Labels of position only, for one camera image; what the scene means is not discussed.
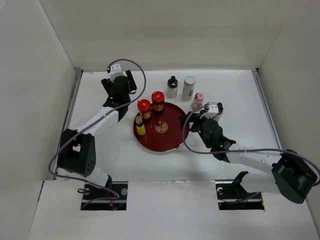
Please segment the black cap brown spice bottle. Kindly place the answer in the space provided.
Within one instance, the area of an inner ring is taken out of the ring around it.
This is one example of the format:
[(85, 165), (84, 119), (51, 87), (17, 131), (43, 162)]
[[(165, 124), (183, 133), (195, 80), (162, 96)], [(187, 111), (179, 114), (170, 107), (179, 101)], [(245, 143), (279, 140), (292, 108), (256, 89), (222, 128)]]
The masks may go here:
[(216, 115), (214, 116), (214, 120), (217, 121), (217, 122), (219, 122), (220, 119), (221, 119), (221, 117), (222, 117), (222, 115), (223, 115), (224, 108), (223, 108), (223, 104), (222, 104), (221, 102), (218, 102), (218, 103), (217, 103), (217, 107), (218, 107), (218, 114), (216, 114)]

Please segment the red lid chili sauce jar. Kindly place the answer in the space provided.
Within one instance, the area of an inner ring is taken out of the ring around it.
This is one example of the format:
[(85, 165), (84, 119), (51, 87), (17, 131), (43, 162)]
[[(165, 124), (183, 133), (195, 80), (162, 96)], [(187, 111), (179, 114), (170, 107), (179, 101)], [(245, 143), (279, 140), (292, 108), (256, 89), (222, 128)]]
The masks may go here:
[(152, 118), (151, 103), (148, 99), (141, 99), (137, 102), (137, 108), (144, 122), (148, 122)]

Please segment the small yellow label oil bottle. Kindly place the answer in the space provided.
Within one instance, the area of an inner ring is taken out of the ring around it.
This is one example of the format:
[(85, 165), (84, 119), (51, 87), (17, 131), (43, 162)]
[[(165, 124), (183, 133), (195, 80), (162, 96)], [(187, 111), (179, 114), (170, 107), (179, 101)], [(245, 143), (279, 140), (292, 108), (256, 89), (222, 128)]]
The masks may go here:
[(137, 134), (139, 136), (144, 136), (146, 134), (145, 125), (140, 115), (135, 117), (135, 126), (136, 126)]

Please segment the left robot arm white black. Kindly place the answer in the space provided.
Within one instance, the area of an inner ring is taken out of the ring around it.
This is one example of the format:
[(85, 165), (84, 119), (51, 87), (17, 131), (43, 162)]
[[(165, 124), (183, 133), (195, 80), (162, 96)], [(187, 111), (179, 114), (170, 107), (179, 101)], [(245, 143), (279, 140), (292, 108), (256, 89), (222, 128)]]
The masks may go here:
[(137, 86), (130, 70), (117, 72), (101, 84), (108, 98), (101, 110), (86, 123), (76, 129), (66, 129), (62, 133), (61, 145), (75, 137), (58, 155), (57, 166), (69, 173), (77, 174), (86, 181), (96, 184), (95, 193), (100, 199), (112, 195), (112, 178), (97, 166), (96, 138), (107, 128), (118, 123), (127, 113)]

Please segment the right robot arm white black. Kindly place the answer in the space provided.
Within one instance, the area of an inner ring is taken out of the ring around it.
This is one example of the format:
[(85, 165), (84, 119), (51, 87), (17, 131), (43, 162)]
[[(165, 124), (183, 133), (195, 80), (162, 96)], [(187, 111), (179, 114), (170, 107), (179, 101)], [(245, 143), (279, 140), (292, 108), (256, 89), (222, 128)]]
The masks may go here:
[(293, 150), (273, 148), (249, 149), (223, 135), (223, 129), (213, 118), (193, 113), (188, 120), (191, 132), (197, 132), (209, 154), (229, 164), (240, 164), (262, 171), (271, 178), (267, 192), (281, 194), (287, 200), (302, 204), (311, 189), (320, 181), (320, 169)]

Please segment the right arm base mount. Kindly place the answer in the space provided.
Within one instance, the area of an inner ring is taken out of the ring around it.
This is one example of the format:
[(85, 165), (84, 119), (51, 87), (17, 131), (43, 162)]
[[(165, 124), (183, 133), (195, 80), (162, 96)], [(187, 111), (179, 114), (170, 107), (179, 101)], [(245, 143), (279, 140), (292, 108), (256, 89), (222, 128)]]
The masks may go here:
[(248, 171), (241, 171), (234, 179), (215, 182), (220, 211), (264, 210), (261, 192), (248, 192), (241, 183)]

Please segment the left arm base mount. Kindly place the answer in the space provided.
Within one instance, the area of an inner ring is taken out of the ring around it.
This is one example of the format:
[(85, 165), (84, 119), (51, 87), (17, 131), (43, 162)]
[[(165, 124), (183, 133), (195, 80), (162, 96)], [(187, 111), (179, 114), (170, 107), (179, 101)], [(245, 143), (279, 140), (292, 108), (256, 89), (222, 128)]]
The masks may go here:
[(82, 211), (125, 211), (127, 209), (129, 183), (114, 181), (111, 189), (119, 195), (85, 184), (77, 192), (82, 195), (80, 209)]

